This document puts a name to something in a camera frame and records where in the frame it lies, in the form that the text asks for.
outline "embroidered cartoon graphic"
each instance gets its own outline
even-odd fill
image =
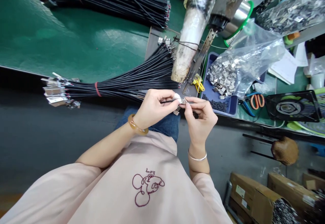
[[[138,207],[143,207],[149,203],[150,194],[156,192],[159,186],[164,187],[165,183],[160,177],[152,174],[148,174],[144,178],[140,174],[136,174],[132,179],[132,185],[139,190],[135,196],[135,204]]]

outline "yellow clip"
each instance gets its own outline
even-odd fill
[[[199,74],[195,74],[194,80],[191,84],[195,85],[196,91],[198,93],[205,91],[205,88],[203,87],[202,82],[203,82],[203,80],[202,80],[201,76]]]

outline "green workbench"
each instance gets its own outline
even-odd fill
[[[180,32],[185,16],[181,0],[170,0],[169,30],[172,38]],[[49,10],[39,0],[0,0],[0,66],[51,76],[96,82],[124,73],[144,61],[150,28],[124,19],[86,9]],[[220,37],[214,46],[226,48]],[[225,49],[211,47],[221,54]],[[299,69],[296,83],[288,86],[267,75],[265,94],[305,90],[307,80]],[[237,119],[254,121],[242,106]],[[278,125],[266,110],[257,123]]]

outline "person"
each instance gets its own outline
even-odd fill
[[[75,163],[39,178],[0,223],[232,223],[205,151],[218,117],[199,98],[180,105],[191,139],[188,177],[176,156],[179,102],[160,103],[174,95],[150,89],[134,116],[127,109],[122,124]]]

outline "hand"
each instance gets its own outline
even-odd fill
[[[160,102],[172,100],[175,95],[173,90],[168,89],[149,89],[133,121],[140,129],[146,129],[169,113],[177,109],[179,101],[161,104]]]
[[[205,144],[213,126],[217,123],[218,117],[213,112],[209,101],[196,97],[185,97],[189,102],[186,105],[180,105],[185,108],[185,117],[189,125],[191,143],[195,145]],[[193,116],[193,111],[199,115],[198,119]]]

